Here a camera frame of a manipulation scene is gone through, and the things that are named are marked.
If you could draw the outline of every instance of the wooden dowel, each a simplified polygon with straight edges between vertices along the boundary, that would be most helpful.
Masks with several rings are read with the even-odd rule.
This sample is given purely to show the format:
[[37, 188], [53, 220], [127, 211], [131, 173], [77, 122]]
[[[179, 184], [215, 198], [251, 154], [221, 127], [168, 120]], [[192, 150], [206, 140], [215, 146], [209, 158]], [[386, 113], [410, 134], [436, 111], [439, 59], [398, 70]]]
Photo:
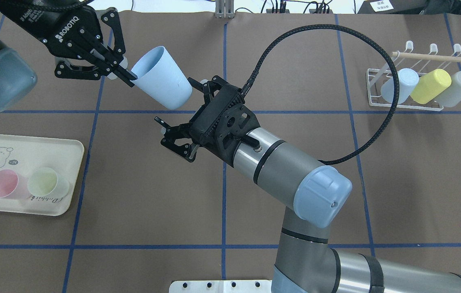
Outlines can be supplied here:
[[428, 55], [428, 54], [415, 54], [412, 52], [392, 52], [392, 57], [418, 59], [418, 60], [433, 60], [433, 61], [447, 61], [447, 62], [460, 62], [461, 57], [454, 56], [441, 56], [441, 55]]

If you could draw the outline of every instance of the cup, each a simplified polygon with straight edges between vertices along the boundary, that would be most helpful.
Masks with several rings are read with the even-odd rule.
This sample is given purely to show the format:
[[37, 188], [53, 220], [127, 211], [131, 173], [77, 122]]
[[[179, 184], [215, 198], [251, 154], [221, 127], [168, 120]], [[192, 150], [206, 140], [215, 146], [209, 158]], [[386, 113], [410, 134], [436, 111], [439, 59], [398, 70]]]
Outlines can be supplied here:
[[444, 69], [421, 76], [419, 83], [411, 92], [411, 98], [419, 104], [427, 104], [452, 84], [452, 78]]
[[169, 110], [181, 107], [193, 92], [187, 78], [164, 46], [147, 52], [131, 69], [132, 82]]
[[461, 101], [461, 72], [452, 75], [452, 85], [435, 98], [444, 107], [455, 107]]
[[28, 191], [35, 197], [59, 199], [69, 192], [69, 182], [52, 168], [40, 168], [28, 180]]
[[27, 199], [29, 197], [26, 178], [10, 169], [0, 170], [0, 198]]
[[[397, 72], [399, 77], [399, 100], [398, 104], [404, 103], [411, 92], [419, 83], [419, 75], [415, 70], [410, 68], [403, 68]], [[393, 77], [387, 80], [381, 87], [381, 95], [386, 100], [386, 102], [393, 102], [394, 95], [394, 86], [393, 86]]]

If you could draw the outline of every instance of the pink cup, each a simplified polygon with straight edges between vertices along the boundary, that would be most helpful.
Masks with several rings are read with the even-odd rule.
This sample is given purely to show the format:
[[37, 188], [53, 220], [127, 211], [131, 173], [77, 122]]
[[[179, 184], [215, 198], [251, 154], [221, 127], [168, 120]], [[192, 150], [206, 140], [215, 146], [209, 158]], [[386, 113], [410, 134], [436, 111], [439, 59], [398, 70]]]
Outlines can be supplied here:
[[0, 170], [0, 198], [27, 199], [30, 197], [26, 179], [10, 169]]

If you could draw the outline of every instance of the white label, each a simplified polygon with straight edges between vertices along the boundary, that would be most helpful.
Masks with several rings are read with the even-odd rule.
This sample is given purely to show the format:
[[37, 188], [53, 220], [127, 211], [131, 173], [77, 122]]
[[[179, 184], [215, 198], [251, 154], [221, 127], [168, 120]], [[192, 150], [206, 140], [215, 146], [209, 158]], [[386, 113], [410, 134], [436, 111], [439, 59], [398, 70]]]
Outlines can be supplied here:
[[393, 9], [393, 6], [392, 6], [392, 3], [390, 3], [390, 0], [370, 2], [370, 5], [372, 5], [375, 12], [389, 11], [390, 9]]

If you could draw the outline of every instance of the white cup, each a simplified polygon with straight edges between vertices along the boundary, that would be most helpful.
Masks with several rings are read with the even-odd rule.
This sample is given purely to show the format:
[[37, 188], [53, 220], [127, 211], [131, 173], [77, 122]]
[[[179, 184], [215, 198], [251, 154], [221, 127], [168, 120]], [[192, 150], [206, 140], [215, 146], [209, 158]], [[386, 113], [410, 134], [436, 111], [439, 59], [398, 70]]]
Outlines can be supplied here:
[[444, 107], [455, 107], [461, 101], [461, 72], [452, 75], [452, 85], [440, 93], [435, 101]]
[[169, 110], [181, 107], [193, 92], [185, 75], [164, 46], [147, 52], [131, 69], [132, 82]]
[[[415, 70], [403, 68], [397, 72], [399, 76], [399, 100], [397, 104], [402, 104], [419, 83], [419, 75]], [[381, 87], [381, 95], [386, 102], [393, 102], [394, 86], [393, 77], [387, 80]]]
[[35, 197], [59, 199], [69, 192], [69, 182], [52, 168], [40, 168], [28, 179], [28, 191]]

